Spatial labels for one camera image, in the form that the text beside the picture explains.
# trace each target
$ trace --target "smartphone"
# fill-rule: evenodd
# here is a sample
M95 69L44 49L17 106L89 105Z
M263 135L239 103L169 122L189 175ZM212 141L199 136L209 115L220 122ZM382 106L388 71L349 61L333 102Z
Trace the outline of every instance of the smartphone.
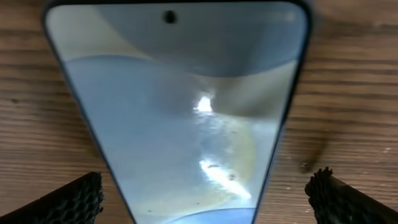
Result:
M55 0L42 24L137 224L254 222L307 4Z

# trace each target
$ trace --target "phone bezel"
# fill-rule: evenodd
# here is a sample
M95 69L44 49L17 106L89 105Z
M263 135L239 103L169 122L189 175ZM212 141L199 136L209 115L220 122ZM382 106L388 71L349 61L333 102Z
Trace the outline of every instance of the phone bezel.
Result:
M270 156L270 160L271 161L269 161L269 163L268 163L268 168L266 170L265 176L264 176L263 181L262 181L262 186L261 186L262 190L261 190L261 192L259 194L260 197L258 198L258 201L257 201L257 204L256 204L256 209L255 209L254 216L253 216L253 220L252 220L251 223L254 223L256 221L257 214L259 212L259 207L261 205L262 200L264 199L264 193L265 193L265 191L266 191L266 189L268 187L268 184L269 184L269 180L270 180L271 173L272 173L272 168L274 167L275 158L277 156L277 148L278 148L279 143L280 143L280 141L282 140L282 137L283 137L285 124L286 124L286 120L287 120L287 115L289 114L290 107L291 107L291 104L292 104L292 99L293 99L293 96L294 96L294 93L295 93L295 90L296 90L297 82L299 80L300 72L302 71L302 67L303 67L303 64L305 62L305 55L307 53L308 44L310 42L310 37L311 37L311 34L312 34L312 30L313 30L313 14L312 14L311 5L310 5L308 0L250 0L250 2L275 2L275 1L278 1L278 2L290 2L292 4L296 4L299 7L301 7L303 9L306 17L307 17L307 30L306 30L307 32L306 32L305 37L304 37L304 43L302 45L301 53L300 53L300 56L299 56L299 59L298 59L298 65L297 65L296 71L294 73L294 79L293 79L293 82L290 84L291 85L290 88L289 88L290 91L289 91L289 94L288 94L287 101L285 103L285 110L283 112L282 119L280 120L279 131L278 131L278 134L277 134L277 137L276 137L276 141L275 141L275 143L273 145L273 149L272 149L272 152L271 152L271 156ZM116 184L116 187L118 188L118 191L119 191L119 193L122 196L123 202L124 202L125 206L127 207L127 210L128 210L128 212L130 214L130 217L132 218L134 223L137 223L135 218L134 218L134 215L132 214L132 212L128 208L128 205L126 203L126 199L124 198L124 195L120 191L119 184L116 181L116 179L114 178L113 172L112 172L110 166L108 165L108 162L107 162L106 158L103 155L103 151L101 149L101 146L100 146L100 144L99 144L99 142L97 140L97 137L96 137L94 131L91 128L92 125L90 124L90 120L87 119L87 115L86 115L86 113L85 113L85 111L84 111L84 109L83 109L83 107L81 105L80 100L78 99L78 97L76 95L76 91L75 91L73 85L71 85L71 82L70 82L70 80L68 78L68 75L65 72L66 70L65 70L65 67L63 66L62 61L60 60L60 56L58 55L57 51L55 50L54 43L52 42L52 39L49 36L49 32L47 30L45 21L46 21L48 12L52 8L57 7L57 6L64 6L64 5L151 4L151 3L165 3L165 4L167 4L167 3L186 3L186 2L189 2L189 3L201 3L201 2L244 2L244 1L242 1L242 0L229 0L229 1L222 1L222 0L218 0L218 1L217 0L192 0L192 1L188 1L188 0L165 0L165 1L164 0L118 0L118 1L113 1L113 0L48 0L44 4L44 6L42 8L42 12L41 12L40 21L41 21L41 25L42 25L42 28L43 28L43 31L44 31L44 36L47 39L47 41L49 42L51 51L54 54L55 58L57 59L57 62L58 62L59 66L60 66L60 69L62 71L62 76L65 79L65 81L66 81L66 83L68 85L68 88L70 89L70 93L71 93L72 97L75 99L75 101L76 101L76 103L78 105L78 108L79 108L80 113L81 113L81 115L83 117L83 120L84 120L84 122L87 125L89 134L90 134L91 138L94 141L95 147L97 148L97 150L99 151L101 157L105 161L105 163L106 163L106 165L107 165L107 167L108 167L108 169L109 169L109 171L111 173L111 176L112 176L112 178L113 178L113 180L114 180L114 182Z

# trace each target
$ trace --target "wood grain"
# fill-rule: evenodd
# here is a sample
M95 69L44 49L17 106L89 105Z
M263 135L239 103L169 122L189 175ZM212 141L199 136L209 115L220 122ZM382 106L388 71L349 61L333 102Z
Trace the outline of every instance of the wood grain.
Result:
M96 223L132 223L41 33L42 0L0 0L0 215L89 171L104 175ZM299 164L398 210L398 2L316 1L320 22L258 223L315 223Z

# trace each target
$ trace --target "glass screen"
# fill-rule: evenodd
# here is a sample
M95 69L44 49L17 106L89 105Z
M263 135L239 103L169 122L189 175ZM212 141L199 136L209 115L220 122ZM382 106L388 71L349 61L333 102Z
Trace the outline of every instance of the glass screen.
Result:
M289 2L48 11L64 75L137 224L253 222L307 19Z

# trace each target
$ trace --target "dust speck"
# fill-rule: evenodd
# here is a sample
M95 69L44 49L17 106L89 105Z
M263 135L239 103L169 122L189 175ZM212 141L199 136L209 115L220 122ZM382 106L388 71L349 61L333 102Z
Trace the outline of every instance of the dust speck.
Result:
M235 175L230 174L230 175L228 176L228 179L229 179L229 180L234 180L234 179L235 179Z

